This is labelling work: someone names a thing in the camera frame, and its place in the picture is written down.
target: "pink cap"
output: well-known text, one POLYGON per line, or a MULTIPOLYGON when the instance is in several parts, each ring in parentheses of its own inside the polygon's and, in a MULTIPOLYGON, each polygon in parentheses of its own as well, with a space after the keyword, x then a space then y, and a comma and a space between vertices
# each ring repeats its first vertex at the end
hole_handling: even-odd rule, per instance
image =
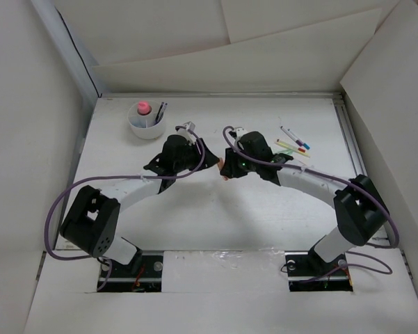
POLYGON ((152 107, 148 104, 147 101, 140 101, 138 103, 138 114, 139 115, 148 115, 152 107))

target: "black mounting slot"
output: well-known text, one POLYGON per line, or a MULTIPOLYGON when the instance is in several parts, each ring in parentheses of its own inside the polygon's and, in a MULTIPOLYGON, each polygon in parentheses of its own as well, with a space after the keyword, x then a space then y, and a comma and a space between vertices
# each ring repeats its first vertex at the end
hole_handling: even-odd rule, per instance
POLYGON ((318 268, 312 266, 312 259, 306 251, 286 252, 285 257, 286 264, 283 270, 287 271, 289 290, 291 292, 353 291, 348 274, 343 270, 338 270, 331 276, 314 282, 304 282, 338 267, 339 260, 346 260, 345 255, 340 255, 334 262, 329 264, 330 268, 322 272, 319 272, 318 268))
MULTIPOLYGON (((113 261, 110 278, 99 292, 161 292, 162 265, 163 251, 144 251, 139 270, 135 273, 113 261)), ((97 286, 104 282, 107 273, 101 269, 97 286)))

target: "white tabletop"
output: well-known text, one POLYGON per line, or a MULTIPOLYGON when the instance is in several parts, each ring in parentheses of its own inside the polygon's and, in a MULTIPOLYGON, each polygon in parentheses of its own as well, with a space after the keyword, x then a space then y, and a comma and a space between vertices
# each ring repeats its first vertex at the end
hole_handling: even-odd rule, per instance
MULTIPOLYGON (((75 180, 94 175, 138 174, 161 151, 175 125, 191 120, 208 148, 224 157, 226 125, 261 132, 268 144, 290 141, 280 125, 312 146, 297 159, 335 175, 355 176, 334 104, 326 98, 157 97, 167 101, 166 135, 155 141, 134 136, 126 115, 136 98, 99 99, 75 180)), ((109 182, 93 182, 99 187, 109 182)), ((334 210, 293 189, 248 175, 223 181, 216 166, 180 180, 160 196, 124 211, 117 232, 145 250, 309 249, 337 225, 334 210)), ((58 249, 71 249, 63 238, 58 249)))
MULTIPOLYGON (((355 174, 331 99, 156 100, 170 105, 167 134, 191 120, 221 157, 225 125, 256 129, 269 143, 284 137, 279 126, 285 125, 312 146, 304 162, 335 175, 355 174)), ((125 116, 135 101, 98 101, 76 180, 136 174, 161 151, 165 136, 143 141, 130 132, 125 116)), ((280 273, 283 250, 307 250, 336 225, 326 204, 256 175, 224 182, 216 168, 196 173, 120 216, 118 232, 137 246, 174 250, 164 253, 161 293, 95 293, 95 260, 48 257, 25 333, 418 333, 418 300, 398 250, 365 246, 362 252, 386 261, 394 274, 352 268, 354 292, 289 292, 280 273)), ((66 250, 74 247, 62 239, 58 248, 64 256, 81 253, 66 250)), ((376 267, 363 257, 349 255, 348 261, 376 267)))
POLYGON ((418 300, 399 250, 362 252, 394 274, 351 268, 354 292, 289 292, 284 253, 276 250, 166 252, 163 292, 147 294, 96 293, 97 261, 48 257, 25 334, 418 334, 418 300))

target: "marker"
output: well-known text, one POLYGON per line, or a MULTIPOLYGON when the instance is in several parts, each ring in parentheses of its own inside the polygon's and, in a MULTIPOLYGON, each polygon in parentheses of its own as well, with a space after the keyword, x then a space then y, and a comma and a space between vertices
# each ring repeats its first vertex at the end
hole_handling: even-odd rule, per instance
POLYGON ((287 136, 292 139, 293 141, 295 141, 297 143, 298 146, 303 146, 303 142, 296 138, 291 132, 289 132, 289 130, 286 130, 284 127, 280 127, 280 129, 287 134, 287 136))
POLYGON ((294 134, 293 132, 292 132, 292 130, 290 130, 290 129, 288 129, 287 130, 295 139, 298 139, 300 142, 301 142, 301 146, 303 146, 304 148, 306 148, 306 150, 310 150, 311 149, 311 147, 308 145, 308 144, 306 144, 304 141, 302 141, 301 139, 300 139, 300 137, 298 137, 296 134, 294 134))
POLYGON ((161 108, 159 108, 158 114, 156 115, 156 119, 157 119, 156 124, 161 122, 162 117, 164 116, 164 113, 166 112, 166 109, 168 106, 168 103, 164 103, 164 102, 162 103, 163 105, 161 104, 161 108))
POLYGON ((161 110, 164 107, 164 102, 161 103, 161 106, 159 107, 158 113, 156 114, 156 117, 154 118, 154 124, 158 124, 159 116, 161 114, 161 110))
POLYGON ((293 150, 295 153, 301 154, 304 157, 310 158, 311 156, 308 155, 308 153, 306 153, 306 151, 302 148, 297 148, 291 144, 288 144, 284 141, 281 141, 280 139, 277 139, 277 141, 275 142, 275 144, 281 146, 282 148, 286 148, 288 150, 293 150))

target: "colored marker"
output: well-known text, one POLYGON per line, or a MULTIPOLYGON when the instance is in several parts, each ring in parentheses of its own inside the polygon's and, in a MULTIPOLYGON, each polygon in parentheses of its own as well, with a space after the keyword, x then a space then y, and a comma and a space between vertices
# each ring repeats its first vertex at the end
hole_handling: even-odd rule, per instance
POLYGON ((306 144, 304 141, 302 141, 301 139, 300 139, 300 137, 298 137, 296 134, 294 134, 293 132, 292 132, 292 130, 290 130, 290 129, 288 129, 287 130, 295 139, 298 139, 300 142, 301 142, 301 146, 303 146, 304 148, 306 148, 306 150, 310 150, 311 149, 311 147, 308 145, 308 144, 306 144))
POLYGON ((152 126, 152 107, 147 101, 140 101, 138 103, 138 119, 142 127, 152 126))
POLYGON ((295 153, 301 154, 304 157, 308 157, 310 158, 310 156, 308 155, 308 153, 306 153, 306 151, 302 148, 296 148, 295 146, 288 144, 284 141, 281 141, 280 139, 277 139, 277 141, 275 142, 275 144, 281 146, 282 148, 286 148, 288 150, 293 150, 295 153))
POLYGON ((303 142, 300 139, 297 139, 295 136, 292 135, 291 132, 289 132, 288 130, 286 130, 284 127, 280 127, 280 129, 287 134, 287 136, 292 139, 293 141, 295 141, 297 143, 298 146, 303 146, 303 142))

